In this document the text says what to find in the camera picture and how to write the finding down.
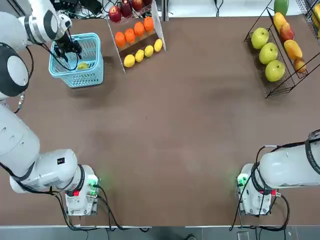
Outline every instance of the plastic basket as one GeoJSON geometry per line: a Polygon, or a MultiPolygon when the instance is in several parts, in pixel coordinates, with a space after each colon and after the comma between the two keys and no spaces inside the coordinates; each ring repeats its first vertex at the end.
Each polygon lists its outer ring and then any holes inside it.
{"type": "MultiPolygon", "coordinates": [[[[50,55],[49,72],[54,78],[62,79],[70,88],[98,85],[104,79],[104,60],[101,55],[101,41],[95,33],[82,33],[71,36],[72,40],[77,40],[82,47],[80,63],[87,63],[87,69],[75,69],[73,71],[63,68],[57,60],[50,55]]],[[[77,63],[77,55],[73,52],[65,54],[68,58],[66,62],[63,58],[58,58],[60,63],[69,69],[73,69],[77,63]]]]}

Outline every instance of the tabletop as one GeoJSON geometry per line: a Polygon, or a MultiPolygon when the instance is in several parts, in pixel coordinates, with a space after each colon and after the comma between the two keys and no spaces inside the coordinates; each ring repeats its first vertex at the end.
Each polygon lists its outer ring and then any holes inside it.
{"type": "MultiPolygon", "coordinates": [[[[290,19],[307,46],[303,54],[314,53],[319,46],[305,19],[290,19]]],[[[103,83],[67,87],[49,74],[49,54],[32,46],[35,69],[18,115],[39,137],[42,153],[70,148],[93,168],[121,225],[230,225],[235,177],[259,147],[303,141],[319,128],[319,71],[288,95],[264,98],[244,43],[255,20],[171,19],[162,27],[167,51],[126,74],[107,22],[75,20],[73,34],[101,39],[103,83]]],[[[9,104],[14,108],[16,99],[9,104]]],[[[0,190],[1,225],[65,224],[54,198],[15,193],[4,171],[0,190]]],[[[318,188],[281,192],[290,203],[290,225],[320,223],[318,188]]],[[[259,222],[281,225],[285,214],[279,201],[259,222]]],[[[98,215],[82,217],[81,224],[106,226],[107,211],[99,205],[98,215]]]]}

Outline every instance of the apple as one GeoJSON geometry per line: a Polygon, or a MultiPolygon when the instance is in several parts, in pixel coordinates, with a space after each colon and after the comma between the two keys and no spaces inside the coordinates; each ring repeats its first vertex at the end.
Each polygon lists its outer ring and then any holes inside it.
{"type": "Polygon", "coordinates": [[[293,62],[294,70],[298,73],[304,73],[307,70],[306,62],[302,58],[297,58],[293,62]]]}
{"type": "Polygon", "coordinates": [[[120,9],[122,16],[124,16],[125,18],[129,18],[132,16],[132,5],[130,0],[122,0],[120,9]]]}
{"type": "Polygon", "coordinates": [[[285,74],[285,65],[279,60],[273,60],[265,68],[265,76],[269,82],[276,82],[280,80],[285,74]]]}
{"type": "Polygon", "coordinates": [[[295,33],[290,27],[289,23],[284,23],[280,29],[280,36],[282,40],[285,42],[289,39],[294,40],[295,39],[295,33]]]}
{"type": "Polygon", "coordinates": [[[273,42],[268,42],[259,52],[259,60],[262,64],[267,65],[278,57],[278,48],[273,42]]]}
{"type": "Polygon", "coordinates": [[[251,36],[251,42],[252,46],[255,49],[261,49],[269,39],[269,32],[267,29],[263,27],[259,27],[256,30],[254,30],[252,36],[251,36]]]}
{"type": "Polygon", "coordinates": [[[142,0],[132,0],[132,7],[134,10],[139,11],[144,6],[144,3],[142,0]]]}
{"type": "Polygon", "coordinates": [[[152,0],[143,0],[145,6],[152,4],[152,0]]]}
{"type": "Polygon", "coordinates": [[[121,11],[118,6],[112,6],[109,9],[109,18],[112,22],[118,23],[121,21],[121,11]]]}

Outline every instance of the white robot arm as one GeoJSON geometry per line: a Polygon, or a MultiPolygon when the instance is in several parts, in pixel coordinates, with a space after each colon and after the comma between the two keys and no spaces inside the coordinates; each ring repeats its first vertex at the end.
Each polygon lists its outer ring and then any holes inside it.
{"type": "Polygon", "coordinates": [[[249,163],[242,168],[237,177],[239,198],[243,191],[242,213],[269,213],[272,190],[320,185],[319,132],[310,133],[304,142],[267,146],[276,149],[264,154],[257,165],[249,163]]]}
{"type": "Polygon", "coordinates": [[[97,211],[99,179],[88,165],[78,164],[71,149],[40,154],[38,137],[4,104],[4,99],[23,93],[29,84],[28,69],[18,51],[28,44],[56,40],[57,52],[80,54],[66,30],[71,20],[57,15],[49,0],[29,0],[32,15],[17,19],[0,12],[0,166],[10,174],[17,193],[46,191],[55,187],[64,192],[69,215],[94,215],[97,211]]]}

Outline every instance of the fruit display stand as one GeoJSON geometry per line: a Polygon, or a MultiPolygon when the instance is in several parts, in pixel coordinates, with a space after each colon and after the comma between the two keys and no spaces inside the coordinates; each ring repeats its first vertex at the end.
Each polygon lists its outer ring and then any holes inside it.
{"type": "Polygon", "coordinates": [[[305,20],[320,44],[320,20],[316,17],[315,6],[320,3],[320,0],[296,0],[305,20]]]}
{"type": "MultiPolygon", "coordinates": [[[[314,0],[296,0],[297,2],[304,2],[304,1],[314,1],[314,0]]],[[[290,56],[288,55],[288,52],[286,51],[286,48],[284,46],[284,41],[282,40],[275,22],[274,22],[274,15],[275,15],[275,11],[273,8],[270,7],[272,0],[268,3],[268,5],[265,7],[265,9],[263,10],[263,12],[261,13],[261,15],[258,17],[258,19],[255,21],[255,23],[253,24],[252,28],[249,30],[249,32],[247,33],[244,42],[248,43],[250,52],[252,54],[252,59],[255,63],[255,66],[257,68],[258,71],[258,75],[261,78],[261,82],[263,84],[263,88],[264,88],[264,93],[265,93],[265,98],[271,97],[271,96],[276,96],[276,95],[281,95],[281,94],[287,94],[289,92],[291,92],[298,84],[301,83],[302,80],[304,80],[307,76],[309,76],[317,67],[319,67],[320,62],[319,61],[319,55],[320,55],[320,51],[317,52],[315,55],[313,55],[312,57],[309,57],[308,59],[304,59],[305,63],[299,68],[296,69],[294,66],[294,61],[290,59],[290,56]],[[267,77],[266,77],[266,65],[263,65],[260,61],[259,61],[259,53],[260,50],[258,49],[254,49],[253,45],[252,45],[252,35],[254,33],[254,30],[258,27],[261,27],[261,19],[263,19],[262,15],[264,14],[264,12],[268,13],[268,16],[270,18],[271,23],[269,22],[269,24],[267,24],[267,27],[265,27],[265,29],[268,31],[269,33],[269,39],[268,42],[269,43],[274,43],[278,49],[278,55],[277,55],[277,60],[279,60],[280,62],[283,63],[285,71],[283,76],[281,77],[280,80],[278,81],[268,81],[267,77]],[[306,67],[306,70],[304,72],[300,72],[300,70],[302,68],[306,67]]],[[[307,23],[310,26],[310,28],[312,28],[312,32],[313,34],[318,33],[318,30],[316,31],[316,28],[314,28],[314,23],[312,21],[312,8],[311,10],[307,13],[307,9],[305,9],[306,12],[302,12],[305,17],[307,18],[307,23]]]]}
{"type": "Polygon", "coordinates": [[[139,11],[133,10],[133,14],[131,17],[125,18],[122,16],[119,22],[113,22],[110,20],[110,17],[106,17],[106,21],[108,23],[108,27],[112,35],[114,47],[116,48],[117,55],[118,55],[119,61],[121,62],[124,73],[126,73],[126,71],[130,69],[129,67],[125,66],[126,56],[128,55],[135,56],[138,50],[145,50],[145,48],[149,45],[153,47],[157,39],[162,40],[162,49],[159,52],[154,51],[151,57],[145,56],[141,62],[136,62],[134,65],[143,64],[143,62],[146,61],[147,59],[152,59],[156,57],[155,55],[160,54],[161,51],[166,50],[165,38],[162,31],[162,26],[161,26],[157,4],[155,0],[153,0],[150,5],[144,6],[139,11]],[[135,39],[133,42],[129,43],[126,41],[123,46],[118,47],[115,41],[116,33],[117,32],[125,33],[127,29],[133,29],[137,22],[141,22],[143,24],[144,17],[146,15],[151,16],[153,20],[153,26],[154,26],[153,30],[145,31],[143,35],[135,36],[135,39]]]}

